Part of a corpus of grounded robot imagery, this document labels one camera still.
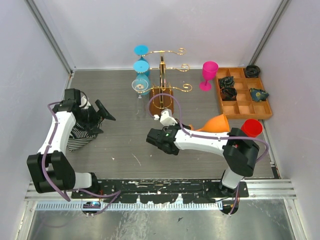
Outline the black white striped bag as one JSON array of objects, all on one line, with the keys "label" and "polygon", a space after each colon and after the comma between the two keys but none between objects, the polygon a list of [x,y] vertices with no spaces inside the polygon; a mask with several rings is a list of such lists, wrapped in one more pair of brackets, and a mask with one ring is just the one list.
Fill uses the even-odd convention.
[{"label": "black white striped bag", "polygon": [[67,148],[70,152],[79,150],[96,139],[97,136],[98,134],[89,134],[81,124],[76,122],[69,134]]}]

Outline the clear glass wine glass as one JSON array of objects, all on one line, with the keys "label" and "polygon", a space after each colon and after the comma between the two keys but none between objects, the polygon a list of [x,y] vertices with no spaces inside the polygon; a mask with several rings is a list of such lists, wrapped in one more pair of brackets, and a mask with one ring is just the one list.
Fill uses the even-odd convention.
[{"label": "clear glass wine glass", "polygon": [[150,80],[148,78],[138,76],[132,81],[131,87],[137,93],[139,99],[150,92]]}]

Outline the orange plastic wine glass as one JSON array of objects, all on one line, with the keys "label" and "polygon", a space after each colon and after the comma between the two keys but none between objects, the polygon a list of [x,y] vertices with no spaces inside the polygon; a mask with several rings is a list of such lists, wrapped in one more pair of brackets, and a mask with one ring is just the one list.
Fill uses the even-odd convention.
[{"label": "orange plastic wine glass", "polygon": [[192,131],[207,133],[224,133],[230,131],[230,125],[225,114],[220,114],[208,120],[202,128],[195,129],[191,124],[188,125]]}]

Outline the light blue front wine glass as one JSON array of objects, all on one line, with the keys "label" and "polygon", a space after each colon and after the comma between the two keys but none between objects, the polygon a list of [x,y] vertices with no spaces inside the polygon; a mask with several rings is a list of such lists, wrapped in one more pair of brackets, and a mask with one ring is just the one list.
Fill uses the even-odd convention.
[{"label": "light blue front wine glass", "polygon": [[145,60],[138,60],[133,64],[134,71],[139,75],[143,74],[149,77],[150,75],[150,65]]}]

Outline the light blue wine glass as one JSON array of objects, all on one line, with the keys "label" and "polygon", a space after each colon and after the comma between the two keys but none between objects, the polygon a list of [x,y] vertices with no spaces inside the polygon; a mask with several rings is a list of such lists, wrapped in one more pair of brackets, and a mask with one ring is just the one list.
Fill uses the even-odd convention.
[{"label": "light blue wine glass", "polygon": [[149,77],[150,75],[150,65],[145,60],[138,60],[133,64],[134,71],[139,75],[143,74]]},{"label": "light blue wine glass", "polygon": [[149,53],[149,48],[146,45],[137,45],[133,51],[137,56],[139,56],[140,61],[147,62],[145,56]]}]

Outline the magenta plastic wine glass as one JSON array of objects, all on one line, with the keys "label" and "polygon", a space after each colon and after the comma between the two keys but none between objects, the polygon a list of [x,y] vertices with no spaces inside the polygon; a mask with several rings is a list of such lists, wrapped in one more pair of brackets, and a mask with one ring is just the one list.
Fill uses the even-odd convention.
[{"label": "magenta plastic wine glass", "polygon": [[213,80],[216,77],[216,74],[218,72],[219,65],[214,61],[207,61],[202,66],[202,77],[204,81],[202,81],[199,84],[199,88],[204,91],[210,91],[212,88],[212,85],[210,83],[211,80]]}]

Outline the red plastic wine glass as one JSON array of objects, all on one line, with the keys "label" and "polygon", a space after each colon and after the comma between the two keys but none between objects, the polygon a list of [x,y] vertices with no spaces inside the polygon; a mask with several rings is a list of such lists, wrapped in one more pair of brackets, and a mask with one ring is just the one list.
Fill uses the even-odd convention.
[{"label": "red plastic wine glass", "polygon": [[247,119],[241,126],[241,130],[251,138],[256,138],[263,132],[263,126],[257,119]]}]

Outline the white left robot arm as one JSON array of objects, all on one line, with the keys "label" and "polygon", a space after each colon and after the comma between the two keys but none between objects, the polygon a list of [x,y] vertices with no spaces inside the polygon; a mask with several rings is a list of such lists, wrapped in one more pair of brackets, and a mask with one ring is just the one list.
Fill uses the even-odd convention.
[{"label": "white left robot arm", "polygon": [[96,175],[75,172],[66,157],[67,145],[75,137],[73,130],[95,138],[103,133],[100,128],[103,120],[115,120],[100,100],[95,104],[98,109],[75,88],[66,89],[62,101],[48,104],[52,114],[49,132],[38,152],[29,155],[26,161],[37,193],[57,192],[66,198],[66,191],[82,189],[88,198],[99,195],[101,188]]}]

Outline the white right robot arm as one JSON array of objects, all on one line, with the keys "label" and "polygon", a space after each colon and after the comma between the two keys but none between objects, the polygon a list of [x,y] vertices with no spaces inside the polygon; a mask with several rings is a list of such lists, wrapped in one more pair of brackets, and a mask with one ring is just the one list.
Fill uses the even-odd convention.
[{"label": "white right robot arm", "polygon": [[222,174],[219,191],[225,197],[234,196],[240,181],[253,175],[260,151],[260,147],[239,128],[214,133],[175,124],[150,129],[146,142],[169,155],[176,156],[180,150],[196,150],[223,157],[228,167]]}]

